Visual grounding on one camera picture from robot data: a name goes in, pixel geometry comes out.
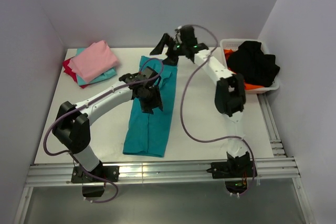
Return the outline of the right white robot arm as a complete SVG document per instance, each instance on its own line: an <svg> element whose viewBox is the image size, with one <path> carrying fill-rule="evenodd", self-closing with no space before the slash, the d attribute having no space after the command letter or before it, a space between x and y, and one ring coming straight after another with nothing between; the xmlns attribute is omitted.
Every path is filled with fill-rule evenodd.
<svg viewBox="0 0 336 224"><path fill-rule="evenodd" d="M188 24L175 29L175 36L164 33L150 55L159 55L167 47L166 65L175 66L179 57L184 56L197 65L190 77L194 77L199 70L203 70L215 85L214 103L217 111L224 117L229 127L229 135L222 139L228 143L227 170L234 177L240 176L247 165L254 159L253 152L244 139L242 117L246 103L244 78L241 74L233 73L213 57L213 51L204 43L199 43L195 36L195 29L206 31L219 45L217 37L207 28Z"/></svg>

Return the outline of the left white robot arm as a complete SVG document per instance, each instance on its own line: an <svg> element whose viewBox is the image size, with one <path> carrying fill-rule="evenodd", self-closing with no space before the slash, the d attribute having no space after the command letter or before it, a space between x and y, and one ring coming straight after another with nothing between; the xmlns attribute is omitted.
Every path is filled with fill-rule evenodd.
<svg viewBox="0 0 336 224"><path fill-rule="evenodd" d="M159 83L161 74L151 67L138 73L122 75L111 87L82 102L64 102L48 132L62 143L84 169L83 175L91 182L104 176L102 161L90 147L90 127L101 116L115 107L137 99L143 113L152 114L163 109Z"/></svg>

